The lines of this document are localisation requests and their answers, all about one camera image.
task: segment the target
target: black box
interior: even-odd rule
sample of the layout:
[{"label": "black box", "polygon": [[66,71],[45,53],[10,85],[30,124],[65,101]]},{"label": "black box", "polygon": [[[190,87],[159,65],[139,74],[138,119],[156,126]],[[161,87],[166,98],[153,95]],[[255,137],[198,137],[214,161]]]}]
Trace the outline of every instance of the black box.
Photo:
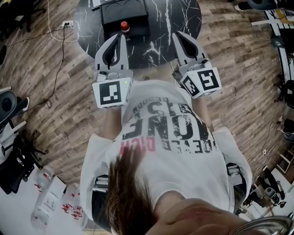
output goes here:
[{"label": "black box", "polygon": [[105,40],[121,33],[120,23],[126,21],[130,26],[127,37],[150,34],[148,10],[145,0],[118,0],[101,6],[101,22]]}]

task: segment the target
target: black chair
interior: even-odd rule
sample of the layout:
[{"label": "black chair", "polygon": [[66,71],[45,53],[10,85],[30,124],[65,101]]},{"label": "black chair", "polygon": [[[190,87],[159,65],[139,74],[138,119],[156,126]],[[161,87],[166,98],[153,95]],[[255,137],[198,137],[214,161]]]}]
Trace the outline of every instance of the black chair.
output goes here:
[{"label": "black chair", "polygon": [[281,90],[281,93],[275,102],[284,101],[289,107],[294,108],[294,81],[288,80],[285,84],[283,82],[283,77],[279,75],[281,80],[281,85],[278,86],[274,84],[274,86],[278,87]]},{"label": "black chair", "polygon": [[8,90],[0,93],[0,133],[14,115],[16,107],[17,97],[12,91]]},{"label": "black chair", "polygon": [[36,7],[41,3],[42,0],[28,0],[28,1],[23,1],[22,0],[22,4],[23,8],[21,9],[20,7],[18,7],[18,16],[23,16],[23,19],[20,21],[21,25],[23,23],[27,23],[27,32],[29,33],[31,31],[31,17],[33,14],[41,11],[43,13],[46,12],[45,8],[38,8],[36,9]]},{"label": "black chair", "polygon": [[34,164],[38,168],[41,168],[39,164],[41,158],[38,158],[35,155],[35,151],[42,154],[48,153],[48,151],[42,152],[37,150],[33,146],[33,141],[29,141],[26,138],[25,132],[21,133],[21,137],[17,136],[14,139],[13,144],[7,147],[7,149],[12,147],[12,152],[0,165],[0,187],[6,194],[18,192],[21,181],[24,180],[27,182],[28,177],[34,169]]},{"label": "black chair", "polygon": [[[3,41],[3,36],[9,38],[9,34],[16,28],[22,29],[23,24],[27,24],[27,32],[31,31],[31,17],[34,13],[42,11],[46,12],[45,8],[36,9],[42,0],[11,0],[9,5],[4,5],[0,12],[0,40]],[[17,16],[23,16],[21,21],[15,20]]]},{"label": "black chair", "polygon": [[277,6],[279,9],[290,13],[291,15],[294,14],[294,2],[293,0],[278,0]]}]

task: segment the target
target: red bottle cap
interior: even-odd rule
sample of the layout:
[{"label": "red bottle cap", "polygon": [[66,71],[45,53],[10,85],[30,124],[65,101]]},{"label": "red bottle cap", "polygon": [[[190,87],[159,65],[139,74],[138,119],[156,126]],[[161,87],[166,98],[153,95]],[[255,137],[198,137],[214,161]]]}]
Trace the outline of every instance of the red bottle cap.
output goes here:
[{"label": "red bottle cap", "polygon": [[120,23],[120,29],[121,30],[128,30],[130,27],[129,27],[129,24],[126,22],[126,21],[122,21]]}]

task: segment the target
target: black cable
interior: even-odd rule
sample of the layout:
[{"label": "black cable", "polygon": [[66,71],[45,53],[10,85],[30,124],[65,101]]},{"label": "black cable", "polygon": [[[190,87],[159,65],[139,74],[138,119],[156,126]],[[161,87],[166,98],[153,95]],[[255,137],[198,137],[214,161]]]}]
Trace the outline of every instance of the black cable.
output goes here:
[{"label": "black cable", "polygon": [[276,18],[276,16],[274,15],[274,13],[272,13],[271,11],[269,11],[269,13],[270,13],[270,15],[271,15],[272,17],[274,17],[276,20],[282,20],[282,19],[284,19],[284,18],[286,17],[286,15],[284,15],[282,18]]},{"label": "black cable", "polygon": [[17,115],[23,114],[23,113],[25,113],[25,112],[27,112],[27,111],[30,111],[30,110],[36,108],[38,105],[43,105],[43,104],[45,104],[45,103],[46,103],[46,105],[48,106],[48,108],[51,108],[51,107],[52,107],[52,103],[51,103],[51,101],[50,101],[49,99],[54,95],[55,88],[56,88],[56,82],[57,82],[57,76],[58,76],[58,74],[59,74],[59,72],[60,72],[60,70],[61,70],[61,67],[62,67],[62,65],[63,65],[63,62],[64,62],[64,40],[65,40],[65,28],[66,28],[66,26],[67,26],[67,25],[65,25],[65,26],[63,27],[63,29],[62,29],[62,30],[63,30],[62,61],[61,61],[60,67],[59,67],[58,72],[57,72],[56,77],[55,77],[54,88],[53,88],[53,91],[52,91],[51,95],[50,95],[47,99],[44,99],[44,100],[40,101],[39,103],[37,103],[34,107],[32,107],[32,108],[30,108],[30,109],[28,109],[28,110],[26,110],[26,111],[24,111],[24,112],[20,112],[20,113],[18,113],[18,114],[16,114],[16,115],[12,116],[12,118],[15,117],[15,116],[17,116]]},{"label": "black cable", "polygon": [[267,138],[266,138],[265,143],[264,143],[263,146],[262,146],[261,151],[263,151],[263,149],[264,149],[264,147],[265,147],[265,145],[266,145],[266,143],[267,143],[268,137],[270,136],[270,130],[271,130],[271,125],[272,125],[272,124],[273,124],[273,121],[271,121],[270,127],[269,127],[269,129],[268,129],[268,133],[267,133]]},{"label": "black cable", "polygon": [[57,82],[57,76],[61,70],[61,66],[63,65],[63,62],[64,62],[64,40],[65,40],[65,28],[66,28],[67,25],[65,25],[63,27],[63,41],[62,41],[62,61],[61,61],[61,64],[60,64],[60,67],[58,69],[58,72],[56,74],[56,77],[55,77],[55,82],[54,82],[54,88],[53,88],[53,91],[52,91],[52,94],[47,98],[47,100],[44,100],[44,102],[46,102],[46,105],[48,106],[48,108],[51,108],[52,107],[52,104],[51,104],[51,101],[49,100],[53,95],[54,95],[54,92],[55,92],[55,88],[56,88],[56,82]]},{"label": "black cable", "polygon": [[21,41],[19,41],[19,42],[16,42],[16,43],[11,44],[10,46],[13,46],[13,45],[15,45],[15,44],[18,44],[18,43],[24,42],[24,41],[26,41],[26,40],[36,39],[36,38],[41,37],[41,36],[43,36],[43,35],[45,35],[45,34],[50,34],[50,33],[52,33],[52,32],[60,31],[60,30],[63,30],[63,28],[62,28],[62,29],[52,30],[51,32],[48,32],[48,33],[40,34],[40,35],[38,35],[38,36],[36,36],[36,37],[34,37],[34,38],[28,38],[28,39],[21,40]]}]

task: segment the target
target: white t-shirt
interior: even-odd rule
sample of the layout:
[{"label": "white t-shirt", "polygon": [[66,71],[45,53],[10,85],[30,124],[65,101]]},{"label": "white t-shirt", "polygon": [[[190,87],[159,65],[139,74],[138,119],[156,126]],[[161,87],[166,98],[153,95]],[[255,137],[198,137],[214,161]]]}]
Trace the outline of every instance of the white t-shirt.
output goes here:
[{"label": "white t-shirt", "polygon": [[146,150],[136,177],[146,179],[155,206],[167,191],[199,198],[233,212],[234,193],[226,164],[237,164],[249,194],[252,173],[227,128],[213,134],[192,111],[188,93],[173,84],[150,80],[133,85],[122,117],[122,131],[114,142],[95,134],[89,141],[81,174],[81,203],[92,219],[92,187],[97,176],[124,147],[139,144]]}]

